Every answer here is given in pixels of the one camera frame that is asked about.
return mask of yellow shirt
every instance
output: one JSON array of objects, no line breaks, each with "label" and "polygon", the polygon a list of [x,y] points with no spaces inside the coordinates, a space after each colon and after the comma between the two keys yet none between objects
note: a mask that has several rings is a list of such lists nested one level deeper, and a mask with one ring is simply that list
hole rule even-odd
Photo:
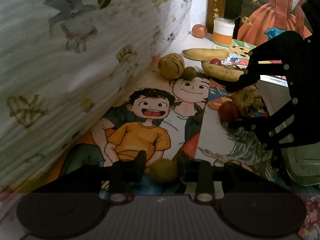
[{"label": "yellow shirt", "polygon": [[144,126],[141,122],[125,123],[112,135],[108,142],[117,145],[115,152],[120,160],[133,160],[140,150],[145,150],[147,160],[155,151],[164,151],[171,147],[167,131],[159,126]]}]

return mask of boy's ear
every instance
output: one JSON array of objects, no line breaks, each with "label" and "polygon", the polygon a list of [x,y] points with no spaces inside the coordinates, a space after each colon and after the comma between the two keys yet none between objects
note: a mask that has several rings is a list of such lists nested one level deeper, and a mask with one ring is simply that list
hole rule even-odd
[{"label": "boy's ear", "polygon": [[127,104],[127,109],[128,109],[129,111],[131,111],[131,112],[132,112],[132,108],[133,108],[133,106],[132,106],[132,105]]},{"label": "boy's ear", "polygon": [[169,85],[170,85],[171,87],[173,87],[175,83],[176,83],[176,82],[175,82],[174,80],[169,81]]}]

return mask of man's smile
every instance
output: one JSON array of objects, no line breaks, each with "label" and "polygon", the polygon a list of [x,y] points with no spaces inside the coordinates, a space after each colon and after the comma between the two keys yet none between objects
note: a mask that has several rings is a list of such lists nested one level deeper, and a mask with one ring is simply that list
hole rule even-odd
[{"label": "man's smile", "polygon": [[181,88],[181,90],[183,90],[185,92],[188,92],[188,93],[192,93],[192,94],[202,95],[202,93],[191,92],[191,91],[188,91],[188,90],[184,90],[183,88]]},{"label": "man's smile", "polygon": [[156,109],[146,109],[146,108],[142,108],[141,112],[146,116],[163,116],[165,114],[165,111],[160,111]]}]

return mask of yellow smiley face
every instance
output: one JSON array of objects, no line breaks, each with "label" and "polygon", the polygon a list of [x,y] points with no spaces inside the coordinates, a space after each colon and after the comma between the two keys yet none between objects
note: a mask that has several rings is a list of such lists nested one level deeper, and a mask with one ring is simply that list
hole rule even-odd
[{"label": "yellow smiley face", "polygon": [[244,57],[246,58],[247,60],[250,59],[249,57],[249,51],[251,50],[250,48],[247,48],[247,47],[238,47],[238,46],[230,46],[229,47],[229,50],[236,54],[236,55],[239,55],[241,57]]}]

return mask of plastic cup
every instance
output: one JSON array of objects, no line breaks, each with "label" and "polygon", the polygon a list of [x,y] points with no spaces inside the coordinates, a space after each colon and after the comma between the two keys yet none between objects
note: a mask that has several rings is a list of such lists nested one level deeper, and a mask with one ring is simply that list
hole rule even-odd
[{"label": "plastic cup", "polygon": [[213,22],[213,42],[230,45],[235,28],[235,21],[216,17]]}]

